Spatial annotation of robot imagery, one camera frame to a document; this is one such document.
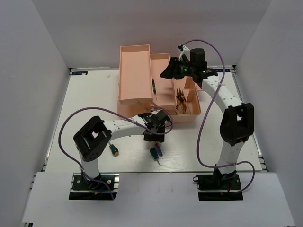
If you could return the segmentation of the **stubby green grey screwdriver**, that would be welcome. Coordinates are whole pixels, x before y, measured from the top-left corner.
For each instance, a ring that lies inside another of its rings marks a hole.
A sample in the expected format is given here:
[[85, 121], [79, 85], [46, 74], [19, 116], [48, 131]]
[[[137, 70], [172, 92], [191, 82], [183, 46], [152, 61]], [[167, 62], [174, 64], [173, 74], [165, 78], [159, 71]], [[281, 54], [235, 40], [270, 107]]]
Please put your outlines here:
[[156, 161], [161, 166], [156, 148], [150, 148], [150, 154], [151, 154], [153, 160]]

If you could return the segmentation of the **black green precision screwdriver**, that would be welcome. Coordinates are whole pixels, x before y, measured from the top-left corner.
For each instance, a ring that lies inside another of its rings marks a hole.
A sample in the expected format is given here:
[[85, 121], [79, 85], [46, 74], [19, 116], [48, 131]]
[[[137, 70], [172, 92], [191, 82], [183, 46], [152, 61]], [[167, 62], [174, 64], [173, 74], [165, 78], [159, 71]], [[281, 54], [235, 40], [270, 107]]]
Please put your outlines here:
[[154, 92], [154, 96], [155, 96], [155, 98], [156, 98], [156, 101], [158, 101], [157, 100], [157, 92], [156, 92], [156, 86], [155, 86], [155, 81], [154, 81], [154, 79], [152, 78], [152, 89], [153, 89], [153, 92]]

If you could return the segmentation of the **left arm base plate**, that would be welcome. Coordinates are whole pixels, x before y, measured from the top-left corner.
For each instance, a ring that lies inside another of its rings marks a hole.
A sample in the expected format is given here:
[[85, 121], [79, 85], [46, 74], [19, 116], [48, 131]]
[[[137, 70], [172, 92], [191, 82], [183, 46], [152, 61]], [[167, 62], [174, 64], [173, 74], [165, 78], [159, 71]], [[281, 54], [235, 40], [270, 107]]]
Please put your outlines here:
[[88, 181], [83, 174], [74, 173], [71, 181], [69, 200], [111, 201], [116, 198], [119, 187], [119, 174], [101, 174], [98, 178], [107, 184], [108, 188], [99, 182]]

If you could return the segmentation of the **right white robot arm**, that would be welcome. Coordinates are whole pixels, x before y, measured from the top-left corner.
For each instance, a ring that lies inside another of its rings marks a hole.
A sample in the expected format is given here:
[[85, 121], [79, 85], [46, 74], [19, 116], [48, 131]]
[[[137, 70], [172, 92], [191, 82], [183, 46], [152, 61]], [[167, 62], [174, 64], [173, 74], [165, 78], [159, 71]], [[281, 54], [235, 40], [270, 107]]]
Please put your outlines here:
[[172, 57], [167, 68], [160, 74], [165, 79], [191, 77], [216, 103], [223, 113], [220, 135], [222, 151], [213, 167], [213, 177], [208, 183], [215, 188], [226, 188], [235, 180], [240, 151], [254, 132], [254, 106], [236, 98], [223, 84], [216, 70], [208, 68], [202, 48], [179, 47], [179, 57]]

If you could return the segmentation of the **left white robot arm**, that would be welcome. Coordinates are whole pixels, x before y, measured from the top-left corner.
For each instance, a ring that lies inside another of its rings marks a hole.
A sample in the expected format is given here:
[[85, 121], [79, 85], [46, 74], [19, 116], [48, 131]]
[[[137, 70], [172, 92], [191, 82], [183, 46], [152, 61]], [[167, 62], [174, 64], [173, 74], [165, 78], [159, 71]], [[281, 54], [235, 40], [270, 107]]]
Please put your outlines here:
[[82, 169], [86, 174], [85, 185], [91, 189], [99, 186], [98, 158], [110, 141], [143, 135], [144, 141], [163, 142], [165, 127], [171, 122], [171, 118], [164, 110], [140, 113], [128, 120], [104, 121], [99, 116], [93, 116], [73, 136], [80, 154]]

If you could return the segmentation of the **stubby green orange screwdriver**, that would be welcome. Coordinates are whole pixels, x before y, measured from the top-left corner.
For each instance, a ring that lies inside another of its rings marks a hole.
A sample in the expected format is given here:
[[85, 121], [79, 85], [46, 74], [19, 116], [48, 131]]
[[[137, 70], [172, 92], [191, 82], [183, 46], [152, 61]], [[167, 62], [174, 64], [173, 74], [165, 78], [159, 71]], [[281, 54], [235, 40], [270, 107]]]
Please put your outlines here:
[[116, 157], [116, 156], [119, 155], [119, 150], [118, 150], [118, 148], [114, 144], [109, 143], [109, 148], [110, 148], [111, 153], [113, 154], [113, 156]]

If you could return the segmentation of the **blue red handled screwdriver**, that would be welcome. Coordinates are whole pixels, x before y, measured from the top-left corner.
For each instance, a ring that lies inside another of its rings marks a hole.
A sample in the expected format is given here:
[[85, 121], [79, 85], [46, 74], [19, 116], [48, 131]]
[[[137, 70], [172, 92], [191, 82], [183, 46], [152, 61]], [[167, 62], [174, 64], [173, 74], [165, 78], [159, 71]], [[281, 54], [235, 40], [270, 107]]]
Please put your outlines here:
[[163, 156], [163, 152], [162, 152], [162, 150], [161, 150], [161, 148], [160, 148], [160, 144], [156, 142], [156, 143], [155, 143], [155, 148], [156, 148], [156, 150], [157, 150], [158, 156], [159, 156], [159, 157], [162, 157], [162, 156]]

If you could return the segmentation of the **yellow long nose pliers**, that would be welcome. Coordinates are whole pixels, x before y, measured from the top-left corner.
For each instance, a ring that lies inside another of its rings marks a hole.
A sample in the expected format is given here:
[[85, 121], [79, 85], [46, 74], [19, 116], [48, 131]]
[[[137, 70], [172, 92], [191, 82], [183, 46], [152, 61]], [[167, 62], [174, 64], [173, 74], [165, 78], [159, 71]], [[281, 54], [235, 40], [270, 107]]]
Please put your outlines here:
[[185, 114], [187, 111], [187, 101], [184, 96], [184, 91], [181, 90], [181, 88], [177, 89], [176, 101], [177, 101], [176, 109], [179, 110], [180, 108], [182, 113]]

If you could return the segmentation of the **pink plastic toolbox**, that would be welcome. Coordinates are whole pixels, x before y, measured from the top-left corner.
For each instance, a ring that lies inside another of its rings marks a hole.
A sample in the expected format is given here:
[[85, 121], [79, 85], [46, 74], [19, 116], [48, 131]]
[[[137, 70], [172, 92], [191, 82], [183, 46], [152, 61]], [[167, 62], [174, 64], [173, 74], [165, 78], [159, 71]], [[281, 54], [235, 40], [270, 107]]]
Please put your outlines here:
[[176, 123], [193, 122], [201, 114], [200, 90], [190, 77], [160, 77], [170, 61], [169, 53], [153, 53], [148, 44], [120, 47], [117, 110], [133, 117], [160, 106]]

